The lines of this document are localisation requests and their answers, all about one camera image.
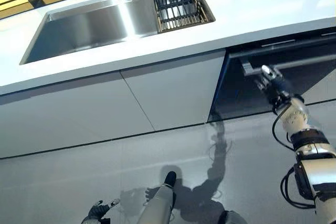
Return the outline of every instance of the black oven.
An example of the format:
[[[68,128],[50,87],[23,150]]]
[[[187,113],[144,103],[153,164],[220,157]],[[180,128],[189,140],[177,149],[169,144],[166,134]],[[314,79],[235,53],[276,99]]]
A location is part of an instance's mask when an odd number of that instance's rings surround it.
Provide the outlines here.
[[[307,103],[336,98],[336,28],[227,48],[209,122],[271,111],[254,80],[275,65]]]

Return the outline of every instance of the black cable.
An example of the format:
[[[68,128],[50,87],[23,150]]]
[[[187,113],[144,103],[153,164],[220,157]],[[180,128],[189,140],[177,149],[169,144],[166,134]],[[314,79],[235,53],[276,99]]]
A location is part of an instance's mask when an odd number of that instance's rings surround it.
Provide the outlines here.
[[[273,123],[273,126],[272,126],[272,134],[273,134],[273,137],[275,138],[275,140],[281,144],[282,146],[286,147],[287,149],[291,150],[291,151],[294,151],[294,149],[290,146],[288,146],[287,144],[284,144],[282,141],[280,141],[276,134],[275,134],[275,126],[277,124],[277,122],[279,121],[280,117],[282,117],[282,115],[288,110],[288,108],[291,106],[291,104],[289,104],[279,115],[278,117],[275,119],[274,123]]]
[[[294,167],[292,167],[288,173],[282,178],[281,183],[280,183],[280,191],[284,199],[290,203],[292,206],[299,208],[299,209],[312,209],[315,208],[315,205],[311,204],[306,204],[306,203],[301,203],[301,202],[296,202],[290,199],[289,194],[288,194],[288,179],[289,175],[294,172]]]
[[[287,139],[287,141],[288,141],[289,143],[292,143],[292,141],[289,139],[288,132],[287,132],[287,134],[286,134],[286,139]]]

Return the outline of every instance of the white countertop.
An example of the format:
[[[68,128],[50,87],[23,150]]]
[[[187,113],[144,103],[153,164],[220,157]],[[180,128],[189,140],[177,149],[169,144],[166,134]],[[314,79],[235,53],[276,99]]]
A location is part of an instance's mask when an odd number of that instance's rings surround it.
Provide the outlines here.
[[[213,23],[19,65],[46,12],[84,1],[89,0],[66,0],[0,20],[0,95],[336,25],[335,0],[206,0]]]

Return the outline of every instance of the kitchen sink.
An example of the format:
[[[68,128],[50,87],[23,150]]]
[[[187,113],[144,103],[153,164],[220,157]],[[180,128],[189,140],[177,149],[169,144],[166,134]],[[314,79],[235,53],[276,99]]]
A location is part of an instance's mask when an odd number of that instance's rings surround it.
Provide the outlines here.
[[[100,0],[47,13],[20,64],[214,20],[204,0]]]

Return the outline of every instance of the metal grate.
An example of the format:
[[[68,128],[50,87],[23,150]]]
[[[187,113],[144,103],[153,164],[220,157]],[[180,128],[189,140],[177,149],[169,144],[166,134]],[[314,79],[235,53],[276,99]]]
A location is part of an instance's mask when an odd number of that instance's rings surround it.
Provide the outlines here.
[[[159,32],[209,22],[201,0],[154,0]]]

